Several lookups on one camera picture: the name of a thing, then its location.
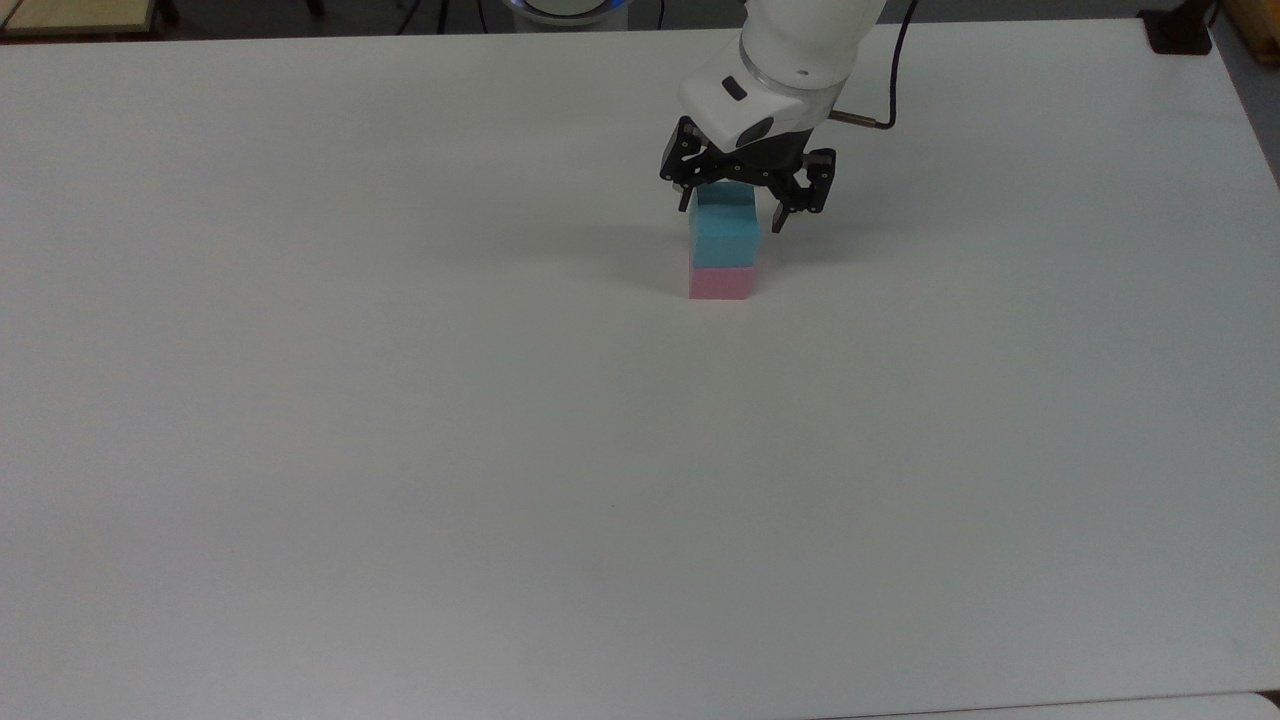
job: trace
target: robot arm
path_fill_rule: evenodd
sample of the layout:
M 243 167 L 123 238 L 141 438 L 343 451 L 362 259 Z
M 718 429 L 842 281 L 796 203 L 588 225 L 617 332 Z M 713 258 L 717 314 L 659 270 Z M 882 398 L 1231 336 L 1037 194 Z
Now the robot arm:
M 662 177 L 682 192 L 733 179 L 778 199 L 773 232 L 792 213 L 820 213 L 836 152 L 805 152 L 826 120 L 886 0 L 749 0 L 742 32 L 680 88 L 687 113 Z M 808 184 L 796 174 L 804 172 Z

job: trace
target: black cable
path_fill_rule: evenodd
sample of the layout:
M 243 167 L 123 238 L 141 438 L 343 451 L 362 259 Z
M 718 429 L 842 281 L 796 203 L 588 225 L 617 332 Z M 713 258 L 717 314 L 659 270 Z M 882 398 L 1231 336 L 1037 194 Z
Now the black cable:
M 911 0 L 906 6 L 906 15 L 902 17 L 902 27 L 897 31 L 897 45 L 893 46 L 893 69 L 888 74 L 888 122 L 876 123 L 877 129 L 890 129 L 897 124 L 897 64 L 902 60 L 902 44 L 906 42 L 906 28 L 911 27 L 911 15 L 920 0 Z
M 410 20 L 417 14 L 417 8 L 422 4 L 422 0 L 413 0 L 413 6 L 404 13 L 404 22 L 401 23 L 399 29 L 396 35 L 404 35 L 404 28 L 408 27 Z M 440 17 L 435 20 L 435 35 L 444 35 L 444 22 L 449 17 L 449 0 L 440 0 Z
M 897 31 L 897 45 L 893 46 L 893 68 L 888 74 L 888 122 L 882 123 L 876 118 L 842 113 L 840 110 L 831 111 L 832 120 L 876 129 L 890 129 L 897 124 L 897 67 L 902 60 L 902 44 L 906 42 L 906 28 L 911 27 L 911 17 L 915 15 L 915 6 L 919 4 L 920 0 L 911 0 L 911 4 L 906 6 L 906 15 L 902 17 L 902 27 Z
M 444 26 L 449 22 L 449 0 L 440 0 L 440 14 L 435 17 L 435 35 L 444 35 Z

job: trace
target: stacked blocks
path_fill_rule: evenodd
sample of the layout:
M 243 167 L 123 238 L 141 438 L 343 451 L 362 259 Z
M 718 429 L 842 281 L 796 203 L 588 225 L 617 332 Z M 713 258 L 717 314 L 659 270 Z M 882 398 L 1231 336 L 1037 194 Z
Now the stacked blocks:
M 699 187 L 690 202 L 689 232 L 689 297 L 746 300 L 760 245 L 755 188 L 737 182 Z

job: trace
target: gray floor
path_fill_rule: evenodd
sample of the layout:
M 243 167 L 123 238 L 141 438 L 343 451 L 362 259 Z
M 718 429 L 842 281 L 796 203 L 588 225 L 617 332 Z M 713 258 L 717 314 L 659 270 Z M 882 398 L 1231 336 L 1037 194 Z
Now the gray floor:
M 407 33 L 431 33 L 442 0 L 424 0 Z M 909 0 L 890 0 L 881 22 L 897 22 Z M 230 37 L 306 37 L 326 35 L 390 35 L 412 0 L 325 0 L 328 13 L 312 18 L 303 0 L 175 0 L 183 15 L 166 37 L 207 40 Z M 477 3 L 489 28 L 509 32 L 511 15 L 500 0 L 452 0 L 445 32 L 480 32 Z M 634 0 L 631 27 L 653 28 L 659 0 Z M 1176 0 L 923 0 L 918 22 L 1033 20 L 1068 18 L 1132 18 L 1143 8 L 1171 8 Z M 730 27 L 742 23 L 739 0 L 667 0 L 666 28 Z M 1280 69 L 1257 65 L 1230 19 L 1213 28 L 1231 78 L 1244 102 L 1271 172 L 1280 178 Z

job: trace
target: wooden board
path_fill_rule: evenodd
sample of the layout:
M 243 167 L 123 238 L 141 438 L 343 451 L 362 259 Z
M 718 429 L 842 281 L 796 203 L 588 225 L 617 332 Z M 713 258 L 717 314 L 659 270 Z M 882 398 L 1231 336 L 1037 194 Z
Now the wooden board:
M 1240 28 L 1249 53 L 1260 63 L 1280 63 L 1280 45 L 1276 38 L 1280 35 L 1280 0 L 1222 0 L 1226 10 L 1231 14 L 1235 27 Z
M 4 22 L 9 19 L 9 13 L 18 6 L 22 0 L 0 0 L 0 27 L 4 27 Z
M 4 4 L 9 0 L 0 0 Z M 5 26 L 6 35 L 146 32 L 155 0 L 26 0 Z
M 1261 0 L 1262 14 L 1271 31 L 1271 37 L 1280 42 L 1280 0 Z

